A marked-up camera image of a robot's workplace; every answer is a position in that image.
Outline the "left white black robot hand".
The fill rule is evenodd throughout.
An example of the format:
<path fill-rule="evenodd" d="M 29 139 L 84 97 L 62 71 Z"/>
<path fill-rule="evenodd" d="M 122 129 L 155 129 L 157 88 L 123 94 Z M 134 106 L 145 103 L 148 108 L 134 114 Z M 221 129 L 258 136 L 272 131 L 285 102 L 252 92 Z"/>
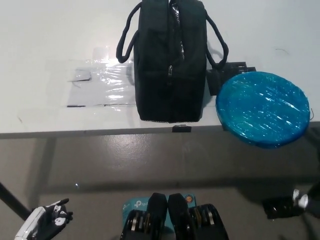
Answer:
<path fill-rule="evenodd" d="M 67 211 L 68 198 L 50 205 L 35 208 L 25 220 L 15 240 L 51 240 L 73 220 L 73 212 Z"/>

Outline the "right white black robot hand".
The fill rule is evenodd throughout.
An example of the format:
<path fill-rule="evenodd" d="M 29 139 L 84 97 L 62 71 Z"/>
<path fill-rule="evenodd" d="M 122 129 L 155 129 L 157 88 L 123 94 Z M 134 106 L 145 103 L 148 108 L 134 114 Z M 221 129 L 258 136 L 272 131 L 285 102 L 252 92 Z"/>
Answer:
<path fill-rule="evenodd" d="M 293 205 L 304 210 L 313 217 L 320 218 L 320 201 L 314 200 L 307 193 L 302 193 L 299 189 L 294 189 L 292 194 Z"/>

